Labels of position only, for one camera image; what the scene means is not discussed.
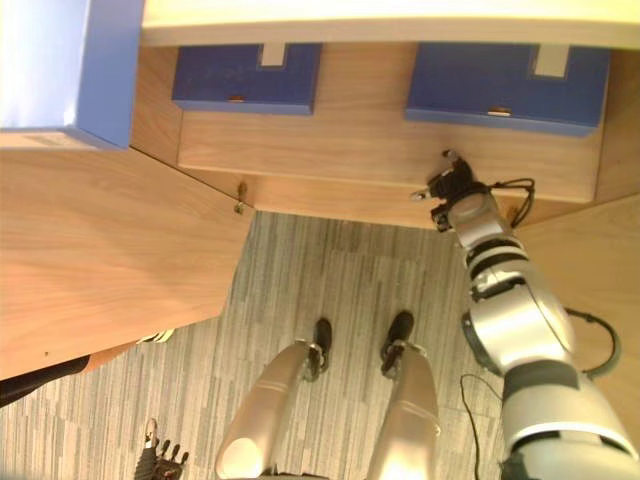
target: cable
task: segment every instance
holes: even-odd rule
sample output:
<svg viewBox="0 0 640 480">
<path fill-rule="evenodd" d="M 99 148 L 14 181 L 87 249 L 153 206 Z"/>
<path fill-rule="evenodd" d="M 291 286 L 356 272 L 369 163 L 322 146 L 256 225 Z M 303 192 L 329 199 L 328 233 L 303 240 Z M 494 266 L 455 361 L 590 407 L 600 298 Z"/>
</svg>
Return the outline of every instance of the cable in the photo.
<svg viewBox="0 0 640 480">
<path fill-rule="evenodd" d="M 533 178 L 525 177 L 525 178 L 516 178 L 514 180 L 509 180 L 507 182 L 496 182 L 493 185 L 489 185 L 490 189 L 522 189 L 527 192 L 527 197 L 520 205 L 520 208 L 516 212 L 513 220 L 511 221 L 511 228 L 516 228 L 518 225 L 522 223 L 522 221 L 527 218 L 529 212 L 531 212 L 531 208 L 533 207 L 533 202 L 535 201 L 536 194 L 536 181 Z"/>
<path fill-rule="evenodd" d="M 600 377 L 602 375 L 606 375 L 607 373 L 611 373 L 611 371 L 616 367 L 618 361 L 620 361 L 620 355 L 622 354 L 622 344 L 620 342 L 620 337 L 618 336 L 618 332 L 605 320 L 600 317 L 596 317 L 591 313 L 580 312 L 579 310 L 574 310 L 573 308 L 564 307 L 569 315 L 573 315 L 574 317 L 579 317 L 585 320 L 588 323 L 597 323 L 601 327 L 603 327 L 609 335 L 611 336 L 611 353 L 609 354 L 609 358 L 607 358 L 604 362 L 602 362 L 597 367 L 590 368 L 588 370 L 583 370 L 583 373 L 593 379 L 595 377 Z"/>
<path fill-rule="evenodd" d="M 474 374 L 474 373 L 465 373 L 463 375 L 460 375 L 460 395 L 462 396 L 462 403 L 464 404 L 464 408 L 467 411 L 467 415 L 469 415 L 469 421 L 471 422 L 471 430 L 473 431 L 473 442 L 475 444 L 475 448 L 476 448 L 476 460 L 475 463 L 473 465 L 473 476 L 475 478 L 475 480 L 480 480 L 480 440 L 478 438 L 478 428 L 476 427 L 476 421 L 473 418 L 473 413 L 471 413 L 471 408 L 469 407 L 469 404 L 467 403 L 467 397 L 465 395 L 465 391 L 464 391 L 464 379 L 467 377 L 473 377 L 476 380 L 480 380 L 482 383 L 484 383 L 487 387 L 489 387 L 489 390 L 491 390 L 491 393 L 493 393 L 495 395 L 495 397 L 502 401 L 502 397 L 500 396 L 500 394 L 498 392 L 496 392 L 496 390 L 489 384 L 489 382 L 487 382 L 484 378 Z"/>
</svg>

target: silver robot leg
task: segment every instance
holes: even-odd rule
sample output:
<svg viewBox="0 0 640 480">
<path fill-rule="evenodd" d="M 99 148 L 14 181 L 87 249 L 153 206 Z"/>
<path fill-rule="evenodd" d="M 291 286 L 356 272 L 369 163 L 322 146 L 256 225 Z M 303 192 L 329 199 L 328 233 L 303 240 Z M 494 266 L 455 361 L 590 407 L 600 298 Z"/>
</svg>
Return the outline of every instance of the silver robot leg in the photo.
<svg viewBox="0 0 640 480">
<path fill-rule="evenodd" d="M 316 323 L 316 337 L 320 322 L 326 322 L 325 335 L 320 335 L 322 341 L 298 340 L 282 350 L 242 402 L 218 451 L 215 464 L 218 477 L 246 479 L 275 473 L 275 457 L 289 423 L 298 385 L 302 380 L 314 381 L 327 367 L 331 326 L 320 320 Z"/>
<path fill-rule="evenodd" d="M 434 478 L 436 438 L 440 433 L 436 388 L 424 351 L 391 329 L 383 347 L 383 374 L 394 381 L 367 480 Z"/>
</svg>

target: metal screw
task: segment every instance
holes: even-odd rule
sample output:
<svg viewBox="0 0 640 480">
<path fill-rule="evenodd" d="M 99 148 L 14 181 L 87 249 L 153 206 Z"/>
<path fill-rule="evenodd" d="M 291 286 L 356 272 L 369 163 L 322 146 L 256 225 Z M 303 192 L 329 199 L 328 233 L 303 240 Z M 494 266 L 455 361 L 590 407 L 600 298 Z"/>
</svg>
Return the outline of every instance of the metal screw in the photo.
<svg viewBox="0 0 640 480">
<path fill-rule="evenodd" d="M 238 215 L 242 215 L 244 213 L 245 200 L 247 199 L 247 184 L 241 182 L 238 185 L 238 203 L 233 207 L 233 211 Z"/>
</svg>

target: shoe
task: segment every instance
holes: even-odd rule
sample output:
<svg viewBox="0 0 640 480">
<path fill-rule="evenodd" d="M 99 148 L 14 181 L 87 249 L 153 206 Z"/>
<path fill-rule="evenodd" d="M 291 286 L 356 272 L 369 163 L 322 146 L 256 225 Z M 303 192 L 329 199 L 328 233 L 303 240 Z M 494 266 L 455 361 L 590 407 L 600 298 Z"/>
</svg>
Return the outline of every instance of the shoe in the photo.
<svg viewBox="0 0 640 480">
<path fill-rule="evenodd" d="M 175 332 L 175 330 L 172 328 L 170 330 L 163 330 L 161 332 L 154 333 L 153 335 L 147 335 L 146 337 L 142 337 L 138 340 L 138 343 L 164 343 L 169 340 L 171 335 L 173 335 L 173 332 Z"/>
<path fill-rule="evenodd" d="M 329 368 L 329 351 L 333 341 L 333 328 L 326 318 L 318 320 L 313 328 L 313 343 L 322 349 L 320 373 Z"/>
<path fill-rule="evenodd" d="M 413 324 L 413 314 L 406 310 L 398 313 L 396 318 L 393 319 L 393 322 L 391 322 L 387 337 L 380 349 L 380 358 L 382 359 L 380 370 L 385 377 L 393 376 L 394 371 L 392 369 L 396 364 L 396 360 L 404 351 L 404 346 L 394 345 L 394 342 L 398 340 L 406 342 L 413 330 Z"/>
</svg>

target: floor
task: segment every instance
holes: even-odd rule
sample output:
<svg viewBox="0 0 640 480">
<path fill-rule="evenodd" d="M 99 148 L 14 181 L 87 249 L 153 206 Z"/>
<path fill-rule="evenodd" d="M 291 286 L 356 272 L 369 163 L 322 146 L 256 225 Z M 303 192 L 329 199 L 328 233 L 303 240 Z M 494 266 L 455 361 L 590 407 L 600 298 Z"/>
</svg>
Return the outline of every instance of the floor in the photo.
<svg viewBox="0 0 640 480">
<path fill-rule="evenodd" d="M 401 309 L 417 320 L 438 389 L 436 478 L 471 479 L 475 450 L 459 391 L 483 372 L 459 328 L 467 279 L 454 238 L 432 231 L 260 213 L 225 313 L 144 344 L 99 370 L 52 382 L 0 410 L 0 479 L 126 479 L 144 424 L 190 451 L 186 480 L 213 479 L 225 426 L 262 368 L 319 316 L 334 326 L 331 367 L 299 390 L 281 471 L 365 478 L 391 381 L 378 350 Z M 500 405 L 467 379 L 483 479 L 498 478 Z"/>
</svg>

